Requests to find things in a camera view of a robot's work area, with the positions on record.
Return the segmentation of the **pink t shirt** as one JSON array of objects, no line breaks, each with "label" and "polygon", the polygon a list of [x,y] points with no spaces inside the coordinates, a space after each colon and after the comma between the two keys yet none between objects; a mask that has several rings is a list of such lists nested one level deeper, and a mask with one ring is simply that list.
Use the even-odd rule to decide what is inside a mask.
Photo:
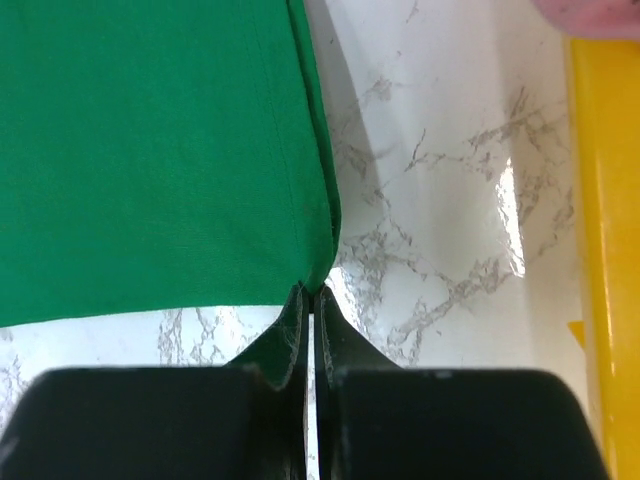
[{"label": "pink t shirt", "polygon": [[637,0],[533,0],[532,4],[545,20],[568,35],[639,41]]}]

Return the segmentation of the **yellow plastic bin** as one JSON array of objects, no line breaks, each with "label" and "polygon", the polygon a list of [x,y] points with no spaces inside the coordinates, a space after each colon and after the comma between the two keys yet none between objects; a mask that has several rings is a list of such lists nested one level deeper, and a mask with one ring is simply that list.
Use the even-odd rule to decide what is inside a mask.
[{"label": "yellow plastic bin", "polygon": [[639,45],[565,42],[592,425],[610,475],[639,476]]}]

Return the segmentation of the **green t shirt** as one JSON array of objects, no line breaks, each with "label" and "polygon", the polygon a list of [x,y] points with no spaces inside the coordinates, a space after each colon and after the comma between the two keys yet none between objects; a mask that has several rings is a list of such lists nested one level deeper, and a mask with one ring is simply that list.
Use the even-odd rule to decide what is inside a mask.
[{"label": "green t shirt", "polygon": [[279,305],[340,198],[300,1],[1,5],[1,323]]}]

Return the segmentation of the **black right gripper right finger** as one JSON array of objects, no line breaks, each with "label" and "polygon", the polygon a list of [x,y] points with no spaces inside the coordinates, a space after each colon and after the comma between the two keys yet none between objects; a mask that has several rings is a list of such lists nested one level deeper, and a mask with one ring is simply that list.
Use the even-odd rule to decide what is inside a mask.
[{"label": "black right gripper right finger", "polygon": [[319,476],[341,477],[336,373],[340,369],[395,369],[385,356],[343,315],[332,290],[324,285],[313,298],[316,418]]}]

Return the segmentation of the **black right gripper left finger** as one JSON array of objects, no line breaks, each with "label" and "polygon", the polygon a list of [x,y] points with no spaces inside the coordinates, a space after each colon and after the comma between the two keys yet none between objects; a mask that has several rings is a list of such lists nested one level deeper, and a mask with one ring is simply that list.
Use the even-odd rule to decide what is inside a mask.
[{"label": "black right gripper left finger", "polygon": [[297,284],[275,322],[226,364],[253,382],[246,479],[307,477],[309,314],[309,293]]}]

